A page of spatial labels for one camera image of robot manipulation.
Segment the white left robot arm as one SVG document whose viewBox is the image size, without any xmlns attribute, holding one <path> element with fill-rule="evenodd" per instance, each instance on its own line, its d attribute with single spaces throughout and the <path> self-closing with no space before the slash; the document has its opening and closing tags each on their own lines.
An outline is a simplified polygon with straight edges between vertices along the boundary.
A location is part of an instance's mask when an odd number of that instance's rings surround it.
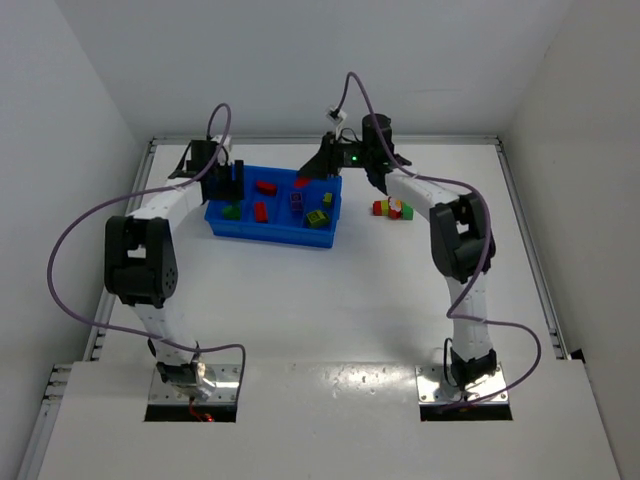
<svg viewBox="0 0 640 480">
<path fill-rule="evenodd" d="M 228 137 L 191 141 L 165 185 L 130 214 L 111 217 L 105 227 L 107 291 L 141 320 L 163 383 L 192 396 L 206 396 L 214 376 L 175 306 L 179 274 L 173 232 L 208 200 L 244 198 L 244 164 L 232 162 L 230 152 Z"/>
</svg>

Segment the red lego plate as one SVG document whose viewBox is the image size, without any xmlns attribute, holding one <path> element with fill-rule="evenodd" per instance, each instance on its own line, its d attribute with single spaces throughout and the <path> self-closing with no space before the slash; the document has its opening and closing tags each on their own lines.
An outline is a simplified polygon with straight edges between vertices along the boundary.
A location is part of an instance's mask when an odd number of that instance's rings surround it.
<svg viewBox="0 0 640 480">
<path fill-rule="evenodd" d="M 294 181 L 293 186 L 297 189 L 301 189 L 306 187 L 307 185 L 309 185 L 311 182 L 310 178 L 306 178 L 306 177 L 297 177 L 296 180 Z"/>
</svg>

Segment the lime green lego brick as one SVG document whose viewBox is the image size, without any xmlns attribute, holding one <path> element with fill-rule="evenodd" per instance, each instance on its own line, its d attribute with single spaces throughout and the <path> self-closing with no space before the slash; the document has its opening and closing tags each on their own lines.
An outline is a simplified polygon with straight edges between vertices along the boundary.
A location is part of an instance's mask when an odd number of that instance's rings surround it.
<svg viewBox="0 0 640 480">
<path fill-rule="evenodd" d="M 313 210 L 306 214 L 306 226 L 310 229 L 321 229 L 330 223 L 329 215 L 323 210 Z"/>
</svg>

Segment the purple rounded lego brick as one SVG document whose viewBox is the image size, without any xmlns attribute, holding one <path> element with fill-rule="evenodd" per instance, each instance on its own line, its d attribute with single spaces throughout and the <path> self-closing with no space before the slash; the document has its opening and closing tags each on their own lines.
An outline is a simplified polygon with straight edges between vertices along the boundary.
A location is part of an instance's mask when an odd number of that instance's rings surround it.
<svg viewBox="0 0 640 480">
<path fill-rule="evenodd" d="M 293 213 L 301 214 L 304 211 L 304 195 L 301 192 L 291 192 L 289 201 L 290 209 Z"/>
</svg>

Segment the red long lego brick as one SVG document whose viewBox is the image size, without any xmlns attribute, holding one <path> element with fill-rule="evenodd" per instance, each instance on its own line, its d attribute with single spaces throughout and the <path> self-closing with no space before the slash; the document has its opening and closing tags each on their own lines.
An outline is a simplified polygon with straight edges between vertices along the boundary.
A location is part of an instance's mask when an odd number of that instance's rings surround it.
<svg viewBox="0 0 640 480">
<path fill-rule="evenodd" d="M 278 187 L 275 184 L 265 181 L 257 181 L 255 187 L 258 192 L 266 196 L 275 196 L 278 191 Z"/>
</svg>

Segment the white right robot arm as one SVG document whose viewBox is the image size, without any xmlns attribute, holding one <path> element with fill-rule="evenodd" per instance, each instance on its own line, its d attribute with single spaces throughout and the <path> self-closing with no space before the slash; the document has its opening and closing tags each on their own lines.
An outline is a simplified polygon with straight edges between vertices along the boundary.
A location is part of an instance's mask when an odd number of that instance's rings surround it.
<svg viewBox="0 0 640 480">
<path fill-rule="evenodd" d="M 446 180 L 411 172 L 410 165 L 395 152 L 390 118 L 369 114 L 362 119 L 360 140 L 345 141 L 340 132 L 324 134 L 297 176 L 326 180 L 344 168 L 361 168 L 375 188 L 429 222 L 431 256 L 451 297 L 447 317 L 453 321 L 453 338 L 444 377 L 463 390 L 497 368 L 485 299 L 485 274 L 495 255 L 490 220 L 477 192 L 458 194 L 445 187 Z"/>
</svg>

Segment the red arched lego brick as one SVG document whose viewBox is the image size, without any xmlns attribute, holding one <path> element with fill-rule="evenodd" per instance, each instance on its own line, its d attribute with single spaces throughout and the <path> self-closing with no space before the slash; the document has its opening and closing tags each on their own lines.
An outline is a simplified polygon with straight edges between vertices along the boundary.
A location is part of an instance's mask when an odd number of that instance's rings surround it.
<svg viewBox="0 0 640 480">
<path fill-rule="evenodd" d="M 263 201 L 254 203 L 254 219 L 257 223 L 268 223 L 268 208 Z"/>
</svg>

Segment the small lime lego brick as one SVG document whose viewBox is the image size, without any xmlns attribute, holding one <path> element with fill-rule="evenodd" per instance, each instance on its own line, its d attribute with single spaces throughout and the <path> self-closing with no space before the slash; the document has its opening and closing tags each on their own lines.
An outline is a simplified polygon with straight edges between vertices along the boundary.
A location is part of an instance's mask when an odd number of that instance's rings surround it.
<svg viewBox="0 0 640 480">
<path fill-rule="evenodd" d="M 325 192 L 322 197 L 322 206 L 324 208 L 330 208 L 333 202 L 333 194 L 331 192 Z"/>
</svg>

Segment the green square lego brick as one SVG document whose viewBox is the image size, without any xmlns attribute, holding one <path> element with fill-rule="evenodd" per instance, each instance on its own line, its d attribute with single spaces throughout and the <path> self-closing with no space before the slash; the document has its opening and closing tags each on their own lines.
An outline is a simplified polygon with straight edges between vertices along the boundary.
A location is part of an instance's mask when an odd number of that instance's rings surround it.
<svg viewBox="0 0 640 480">
<path fill-rule="evenodd" d="M 227 205 L 222 209 L 221 213 L 224 220 L 239 221 L 242 218 L 240 205 Z"/>
</svg>

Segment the blue plastic sorting bin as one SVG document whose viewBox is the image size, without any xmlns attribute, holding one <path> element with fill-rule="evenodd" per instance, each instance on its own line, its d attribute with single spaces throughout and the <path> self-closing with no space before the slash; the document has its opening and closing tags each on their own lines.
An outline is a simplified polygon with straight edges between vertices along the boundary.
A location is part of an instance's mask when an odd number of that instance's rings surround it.
<svg viewBox="0 0 640 480">
<path fill-rule="evenodd" d="M 333 246 L 337 223 L 340 218 L 342 179 L 312 180 L 304 188 L 293 186 L 297 172 L 291 169 L 247 165 L 244 167 L 245 198 L 239 202 L 209 201 L 204 219 L 217 236 L 245 240 L 268 241 L 308 247 L 330 248 Z M 275 196 L 266 196 L 256 190 L 255 183 L 265 181 L 278 187 Z M 299 191 L 304 195 L 304 211 L 293 213 L 290 209 L 290 193 Z M 322 206 L 325 192 L 333 194 L 330 208 Z M 257 223 L 254 219 L 254 203 L 263 201 L 268 208 L 269 222 Z M 242 218 L 229 221 L 222 218 L 222 209 L 227 205 L 240 205 Z M 306 214 L 313 210 L 325 211 L 331 223 L 321 229 L 306 226 Z"/>
</svg>

